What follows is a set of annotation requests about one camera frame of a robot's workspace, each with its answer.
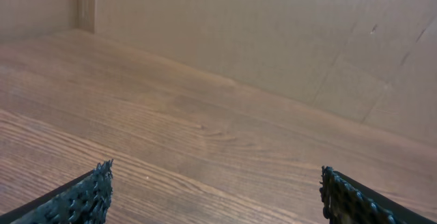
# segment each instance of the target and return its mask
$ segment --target beige wall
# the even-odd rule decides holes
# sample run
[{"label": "beige wall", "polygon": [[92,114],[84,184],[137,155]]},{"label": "beige wall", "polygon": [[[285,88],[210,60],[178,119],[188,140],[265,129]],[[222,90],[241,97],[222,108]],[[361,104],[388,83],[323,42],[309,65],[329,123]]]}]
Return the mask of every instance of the beige wall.
[{"label": "beige wall", "polygon": [[77,0],[0,0],[0,42],[76,26]]},{"label": "beige wall", "polygon": [[435,42],[428,32],[418,40],[437,0],[97,4],[102,36],[358,122],[437,137]]}]

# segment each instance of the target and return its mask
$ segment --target background wall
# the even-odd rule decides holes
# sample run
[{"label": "background wall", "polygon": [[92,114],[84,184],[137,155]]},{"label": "background wall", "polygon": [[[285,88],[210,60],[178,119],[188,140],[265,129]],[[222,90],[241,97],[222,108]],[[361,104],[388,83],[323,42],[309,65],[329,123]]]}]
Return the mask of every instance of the background wall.
[{"label": "background wall", "polygon": [[102,36],[351,120],[437,138],[437,0],[97,3]]},{"label": "background wall", "polygon": [[77,0],[0,0],[0,42],[76,27]]}]

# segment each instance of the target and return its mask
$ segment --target cardboard wall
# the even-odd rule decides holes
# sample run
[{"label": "cardboard wall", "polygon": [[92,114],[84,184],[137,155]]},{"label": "cardboard wall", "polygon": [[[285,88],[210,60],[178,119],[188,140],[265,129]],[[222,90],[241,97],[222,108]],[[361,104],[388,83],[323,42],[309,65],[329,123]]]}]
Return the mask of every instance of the cardboard wall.
[{"label": "cardboard wall", "polygon": [[97,4],[95,30],[101,36],[354,121],[435,138],[429,129],[437,126],[436,80],[430,84],[412,69],[423,68],[428,78],[437,71],[435,47],[422,39],[437,0]]},{"label": "cardboard wall", "polygon": [[0,0],[0,42],[76,27],[77,0]]}]

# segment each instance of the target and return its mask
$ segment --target wood grain surface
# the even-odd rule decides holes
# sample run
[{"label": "wood grain surface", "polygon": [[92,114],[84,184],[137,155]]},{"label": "wood grain surface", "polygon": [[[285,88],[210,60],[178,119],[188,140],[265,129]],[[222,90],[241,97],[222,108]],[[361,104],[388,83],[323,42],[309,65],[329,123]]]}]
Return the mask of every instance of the wood grain surface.
[{"label": "wood grain surface", "polygon": [[114,158],[108,223],[327,223],[322,165],[437,220],[437,145],[73,30],[0,45],[0,214]]}]

